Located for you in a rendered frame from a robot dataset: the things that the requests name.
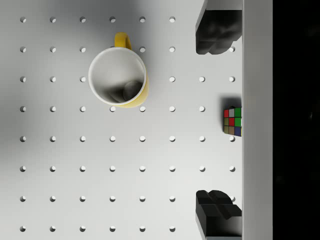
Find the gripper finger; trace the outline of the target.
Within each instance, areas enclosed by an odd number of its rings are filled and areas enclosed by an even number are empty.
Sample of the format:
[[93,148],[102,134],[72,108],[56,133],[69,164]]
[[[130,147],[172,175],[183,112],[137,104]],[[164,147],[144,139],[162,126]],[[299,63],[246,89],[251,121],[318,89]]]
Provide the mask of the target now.
[[242,210],[220,190],[198,190],[196,223],[202,240],[242,240]]
[[242,0],[204,0],[195,25],[199,55],[219,55],[242,36]]

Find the puzzle cube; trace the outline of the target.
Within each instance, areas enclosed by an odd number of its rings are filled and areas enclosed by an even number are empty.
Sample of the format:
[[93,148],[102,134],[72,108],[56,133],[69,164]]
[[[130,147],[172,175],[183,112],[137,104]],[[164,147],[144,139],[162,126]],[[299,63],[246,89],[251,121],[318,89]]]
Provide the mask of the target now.
[[223,110],[223,132],[232,136],[242,136],[242,108],[230,107]]

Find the yellow mug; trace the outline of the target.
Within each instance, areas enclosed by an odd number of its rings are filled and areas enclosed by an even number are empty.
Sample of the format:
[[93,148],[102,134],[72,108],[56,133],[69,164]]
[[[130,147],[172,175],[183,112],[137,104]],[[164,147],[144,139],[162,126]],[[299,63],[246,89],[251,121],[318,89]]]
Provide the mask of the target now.
[[114,37],[114,46],[100,52],[91,62],[88,83],[103,103],[120,108],[141,105],[149,94],[149,77],[141,57],[132,50],[125,32]]

